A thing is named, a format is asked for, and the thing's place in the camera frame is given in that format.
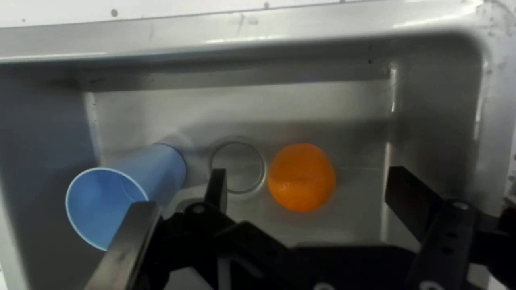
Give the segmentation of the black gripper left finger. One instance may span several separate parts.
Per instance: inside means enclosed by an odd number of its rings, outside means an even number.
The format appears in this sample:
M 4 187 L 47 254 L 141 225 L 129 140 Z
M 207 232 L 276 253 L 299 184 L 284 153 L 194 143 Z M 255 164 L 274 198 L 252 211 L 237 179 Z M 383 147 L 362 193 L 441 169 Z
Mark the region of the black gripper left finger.
M 145 258 L 158 221 L 155 201 L 131 205 L 84 290 L 149 290 Z

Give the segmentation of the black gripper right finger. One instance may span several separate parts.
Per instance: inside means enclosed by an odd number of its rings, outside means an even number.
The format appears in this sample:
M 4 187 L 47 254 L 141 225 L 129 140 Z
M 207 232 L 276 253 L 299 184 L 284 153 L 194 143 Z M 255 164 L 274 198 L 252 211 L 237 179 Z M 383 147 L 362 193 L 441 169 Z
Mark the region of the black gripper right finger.
M 416 238 L 423 238 L 444 198 L 407 167 L 392 166 L 387 174 L 386 203 Z

